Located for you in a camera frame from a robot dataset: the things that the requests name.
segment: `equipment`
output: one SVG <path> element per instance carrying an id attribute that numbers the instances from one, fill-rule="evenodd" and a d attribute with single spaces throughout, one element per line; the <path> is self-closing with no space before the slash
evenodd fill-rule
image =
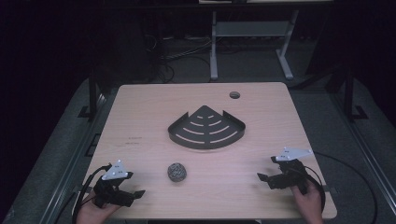
<path id="1" fill-rule="evenodd" d="M 141 198 L 146 192 L 145 190 L 140 190 L 135 193 L 128 193 L 119 189 L 119 185 L 123 180 L 131 178 L 134 174 L 132 172 L 125 172 L 120 160 L 118 160 L 114 166 L 112 164 L 102 166 L 88 177 L 82 187 L 73 211 L 73 223 L 77 223 L 78 212 L 83 205 L 83 203 L 81 203 L 82 198 L 87 192 L 88 186 L 91 184 L 94 176 L 101 170 L 106 170 L 106 173 L 98 179 L 96 185 L 93 187 L 93 191 L 96 195 L 89 199 L 92 200 L 99 208 L 102 208 L 105 203 L 113 203 L 116 205 L 130 207 L 135 199 Z"/>
<path id="2" fill-rule="evenodd" d="M 311 181 L 317 187 L 321 198 L 321 210 L 323 211 L 326 203 L 326 194 L 324 193 L 321 183 L 309 175 L 302 162 L 296 158 L 300 158 L 309 154 L 313 154 L 312 150 L 302 150 L 298 148 L 285 147 L 280 156 L 271 157 L 273 163 L 279 164 L 282 171 L 280 175 L 263 175 L 257 173 L 259 179 L 267 182 L 270 189 L 285 189 L 292 186 L 297 186 L 302 194 L 307 193 L 306 180 Z"/>

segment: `floor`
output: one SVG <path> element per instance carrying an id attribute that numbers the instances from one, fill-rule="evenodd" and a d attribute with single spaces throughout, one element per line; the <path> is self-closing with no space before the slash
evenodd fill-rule
<path id="1" fill-rule="evenodd" d="M 219 51 L 218 80 L 210 80 L 209 54 L 203 50 L 171 61 L 168 67 L 162 66 L 150 84 L 165 80 L 170 83 L 284 82 L 292 87 L 311 78 L 305 70 L 316 44 L 314 41 L 290 44 L 287 59 L 295 75 L 293 80 L 283 77 L 276 58 L 275 49 L 282 39 L 262 40 L 260 44 L 251 39 L 231 39 L 232 46 L 227 41 L 223 42 L 227 48 Z M 202 43 L 205 39 L 187 43 L 184 40 L 165 41 L 168 55 L 185 52 Z M 353 105 L 360 105 L 368 119 L 347 120 L 342 108 L 343 89 L 337 93 L 326 92 L 328 80 L 329 77 L 325 77 L 303 90 L 290 90 L 312 148 L 324 154 L 317 154 L 317 159 L 338 210 L 337 217 L 326 223 L 396 223 L 393 188 L 396 186 L 396 175 L 393 175 L 396 130 L 358 80 L 355 80 Z M 106 124 L 117 90 L 113 88 L 99 96 L 98 113 L 94 120 L 88 121 L 78 117 L 81 108 L 89 104 L 88 80 L 81 83 L 4 223 L 55 223 L 57 217 L 58 223 L 70 223 L 76 200 L 73 193 L 82 184 L 91 161 L 87 154 L 94 153 L 94 143 Z M 146 222 L 110 219 L 106 223 Z M 262 223 L 304 222 L 294 219 L 263 220 Z"/>

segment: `black controller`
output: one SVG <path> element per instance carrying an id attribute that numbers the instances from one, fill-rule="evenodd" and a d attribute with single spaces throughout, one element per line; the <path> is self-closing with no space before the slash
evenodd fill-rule
<path id="1" fill-rule="evenodd" d="M 280 175 L 263 175 L 257 173 L 261 181 L 267 182 L 270 189 L 285 189 L 291 186 L 298 186 L 302 194 L 306 194 L 306 176 L 308 173 L 302 162 L 299 160 L 277 161 L 276 157 L 271 157 L 273 163 L 279 164 L 282 171 Z"/>
<path id="2" fill-rule="evenodd" d="M 130 207 L 135 199 L 141 198 L 146 192 L 145 190 L 136 191 L 135 193 L 119 190 L 119 185 L 122 181 L 131 178 L 134 173 L 127 172 L 127 174 L 128 175 L 124 178 L 109 180 L 103 180 L 102 177 L 100 177 L 95 187 L 93 187 L 96 194 L 94 204 L 100 208 L 103 207 L 105 203 Z"/>

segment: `dark background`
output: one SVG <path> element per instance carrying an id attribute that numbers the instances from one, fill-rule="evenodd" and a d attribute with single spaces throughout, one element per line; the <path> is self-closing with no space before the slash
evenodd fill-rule
<path id="1" fill-rule="evenodd" d="M 395 5 L 391 0 L 335 1 L 308 68 L 315 74 L 335 63 L 350 67 L 394 125 Z M 98 6 L 94 1 L 0 2 L 0 90 L 5 101 L 1 110 L 1 190 L 6 195 L 2 197 L 1 219 L 73 93 L 90 73 L 100 74 L 102 91 L 122 82 L 148 81 L 154 74 L 155 60 L 145 53 L 141 37 L 145 29 L 152 31 L 153 22 L 136 12 L 108 12 L 94 6 Z M 161 26 L 179 37 L 185 33 L 207 35 L 210 30 L 205 27 L 210 20 L 196 15 L 167 15 Z M 310 16 L 301 14 L 296 34 L 318 26 Z M 125 24 L 132 30 L 122 29 Z M 143 31 L 140 24 L 146 26 Z M 113 55 L 113 62 L 106 58 L 108 54 Z M 120 76 L 110 77 L 100 71 L 104 63 L 110 63 Z M 128 72 L 123 74 L 125 70 L 134 75 L 128 77 Z"/>

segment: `black cable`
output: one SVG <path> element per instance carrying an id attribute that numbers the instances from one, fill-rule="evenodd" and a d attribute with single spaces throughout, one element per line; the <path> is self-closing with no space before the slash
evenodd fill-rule
<path id="1" fill-rule="evenodd" d="M 203 59 L 201 57 L 198 57 L 198 56 L 181 56 L 181 57 L 176 58 L 176 59 L 171 59 L 171 60 L 169 60 L 169 62 L 172 62 L 172 61 L 175 61 L 175 60 L 180 60 L 180 59 L 189 59 L 189 58 L 190 59 L 198 59 L 198 60 L 206 63 L 206 65 L 209 66 L 209 68 L 210 68 L 210 63 L 207 60 L 205 60 L 205 59 Z"/>
<path id="2" fill-rule="evenodd" d="M 319 191 L 319 194 L 320 194 L 321 211 L 323 212 L 324 206 L 326 204 L 326 193 L 324 192 L 323 186 L 321 184 L 319 184 L 319 182 L 311 175 L 304 174 L 304 173 L 302 173 L 296 169 L 293 169 L 293 168 L 289 168 L 288 170 L 293 171 L 294 173 L 297 173 L 299 175 L 302 175 L 303 177 L 305 177 L 305 179 L 308 179 L 315 185 L 315 187 L 317 188 L 317 190 Z"/>
<path id="3" fill-rule="evenodd" d="M 196 47 L 196 48 L 193 48 L 193 49 L 189 49 L 189 50 L 186 50 L 184 52 L 177 53 L 177 54 L 174 54 L 174 55 L 164 56 L 163 58 L 165 60 L 177 59 L 177 58 L 180 58 L 180 57 L 183 57 L 183 56 L 186 56 L 186 55 L 190 55 L 190 54 L 193 54 L 193 53 L 198 53 L 198 52 L 200 52 L 200 51 L 202 51 L 204 49 L 209 49 L 210 47 L 211 47 L 211 41 L 209 40 L 207 43 L 203 44 L 202 46 L 199 46 L 199 47 Z"/>
<path id="4" fill-rule="evenodd" d="M 85 182 L 84 186 L 82 187 L 81 191 L 79 192 L 78 199 L 77 199 L 77 202 L 76 202 L 76 206 L 75 206 L 74 211 L 73 211 L 72 223 L 77 223 L 78 212 L 79 212 L 79 209 L 82 206 L 82 204 L 81 204 L 82 198 L 84 197 L 84 194 L 87 191 L 87 188 L 91 184 L 91 182 L 92 182 L 93 178 L 95 177 L 95 175 L 97 173 L 99 173 L 99 171 L 102 171 L 102 170 L 108 171 L 108 169 L 110 169 L 110 167 L 111 167 L 111 164 L 109 164 L 107 166 L 102 166 L 101 168 L 99 168 L 95 172 L 93 172 L 93 174 L 88 176 L 87 181 Z"/>
<path id="5" fill-rule="evenodd" d="M 305 167 L 305 169 L 308 169 L 308 170 L 312 171 L 312 172 L 317 176 L 320 185 L 323 186 L 323 184 L 322 184 L 322 182 L 321 182 L 321 179 L 320 179 L 319 175 L 317 174 L 317 172 L 315 172 L 312 168 L 310 168 L 310 167 L 308 167 L 308 166 L 304 166 L 304 167 Z"/>
<path id="6" fill-rule="evenodd" d="M 248 49 L 248 47 L 242 48 L 241 44 L 239 43 L 240 38 L 238 38 L 238 43 L 235 43 L 231 40 L 231 38 L 224 38 L 219 41 L 219 46 L 217 49 L 218 54 L 235 54 Z"/>
<path id="7" fill-rule="evenodd" d="M 371 194 L 372 194 L 372 197 L 373 197 L 373 202 L 374 202 L 374 215 L 373 215 L 373 219 L 372 219 L 372 221 L 371 221 L 371 224 L 375 224 L 375 222 L 376 222 L 376 217 L 377 217 L 377 215 L 378 215 L 378 201 L 377 201 L 377 199 L 376 199 L 376 197 L 375 197 L 374 190 L 373 190 L 373 188 L 371 187 L 369 181 L 366 179 L 366 177 L 364 177 L 356 168 L 354 168 L 353 166 L 349 165 L 348 163 L 346 163 L 346 162 L 344 162 L 344 161 L 340 161 L 340 160 L 336 159 L 335 157 L 332 157 L 332 156 L 323 154 L 323 153 L 321 153 L 321 152 L 316 152 L 316 151 L 314 151 L 314 153 L 317 154 L 317 155 L 320 155 L 320 156 L 322 156 L 322 157 L 326 157 L 326 158 L 332 159 L 332 160 L 334 160 L 334 161 L 338 161 L 339 163 L 345 165 L 346 167 L 348 167 L 349 169 L 351 169 L 352 171 L 354 171 L 358 176 L 361 177 L 361 179 L 365 182 L 365 184 L 366 184 L 367 187 L 369 188 L 369 190 L 370 190 L 370 192 L 371 192 Z"/>
<path id="8" fill-rule="evenodd" d="M 95 195 L 95 196 L 93 196 L 93 197 L 91 197 L 91 198 L 90 198 L 90 199 L 88 199 L 87 201 L 85 201 L 85 203 L 82 203 L 82 204 L 81 204 L 81 207 L 82 207 L 82 205 L 84 205 L 84 204 L 86 204 L 86 203 L 88 203 L 88 202 L 92 201 L 92 199 L 94 199 L 94 198 L 96 198 L 96 195 Z"/>
<path id="9" fill-rule="evenodd" d="M 185 37 L 181 40 L 189 41 L 192 43 L 197 43 L 197 44 L 202 44 L 205 43 L 207 40 L 210 40 L 210 37 L 198 37 L 196 39 L 193 39 L 193 37 Z"/>
<path id="10" fill-rule="evenodd" d="M 58 216 L 55 219 L 55 224 L 58 223 L 59 218 L 61 217 L 62 213 L 64 212 L 64 209 L 66 208 L 66 206 L 70 203 L 70 201 L 72 201 L 73 197 L 76 195 L 75 192 L 72 193 L 72 195 L 70 195 L 69 199 L 67 199 L 66 203 L 64 204 L 64 206 L 61 208 L 61 211 L 59 211 Z"/>
<path id="11" fill-rule="evenodd" d="M 171 70 L 171 77 L 166 78 L 165 73 L 161 70 L 158 71 L 158 78 L 163 82 L 163 84 L 169 83 L 173 80 L 173 78 L 175 77 L 175 69 L 173 67 L 171 67 L 169 64 L 162 64 L 163 66 L 165 66 L 165 69 Z"/>

